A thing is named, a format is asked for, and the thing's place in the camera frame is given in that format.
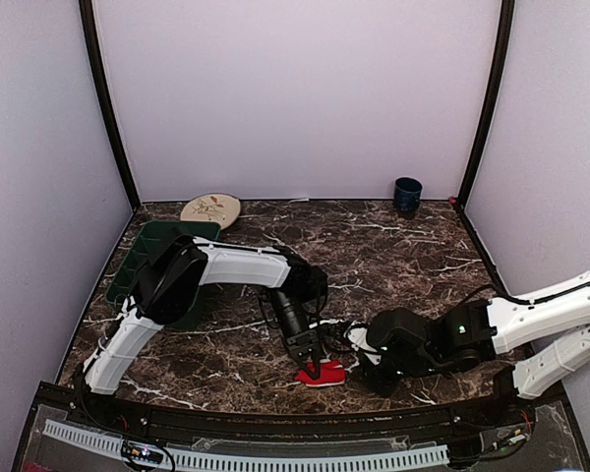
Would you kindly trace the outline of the red Santa Christmas sock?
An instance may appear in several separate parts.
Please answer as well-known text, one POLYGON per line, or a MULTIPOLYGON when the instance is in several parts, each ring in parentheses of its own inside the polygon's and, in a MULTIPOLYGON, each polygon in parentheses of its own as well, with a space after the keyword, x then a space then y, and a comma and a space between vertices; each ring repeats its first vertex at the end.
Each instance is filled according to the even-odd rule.
POLYGON ((346 371, 338 361, 322 362, 317 379, 312 379, 304 370, 299 370, 294 378, 295 382, 307 387, 336 386, 344 384, 345 380, 346 371))

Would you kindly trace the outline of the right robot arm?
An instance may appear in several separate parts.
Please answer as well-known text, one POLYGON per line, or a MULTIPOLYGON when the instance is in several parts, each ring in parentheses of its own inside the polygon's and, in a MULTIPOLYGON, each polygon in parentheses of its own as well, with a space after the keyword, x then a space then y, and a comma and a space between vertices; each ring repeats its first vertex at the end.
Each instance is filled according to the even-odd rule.
POLYGON ((388 396, 404 378, 469 371, 537 338, 556 340, 495 376, 496 394, 482 406, 493 427, 590 361, 590 269, 520 297, 464 301, 437 320, 399 308, 378 313, 344 334, 362 357, 369 388, 388 396))

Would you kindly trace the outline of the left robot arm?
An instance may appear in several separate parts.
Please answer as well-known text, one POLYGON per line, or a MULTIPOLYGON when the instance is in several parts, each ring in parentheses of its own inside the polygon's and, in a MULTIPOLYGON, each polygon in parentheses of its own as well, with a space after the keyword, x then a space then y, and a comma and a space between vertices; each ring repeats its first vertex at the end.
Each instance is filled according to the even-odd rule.
POLYGON ((300 370, 317 380, 324 348, 314 326, 327 293, 327 276, 283 247, 248 247, 191 234, 172 239, 137 271, 110 333, 103 335, 78 374, 88 389, 80 410, 99 429, 119 420, 112 395, 137 355, 167 325, 180 321, 206 285, 237 284, 265 290, 285 348, 300 370), (305 306, 316 304, 309 312, 305 306))

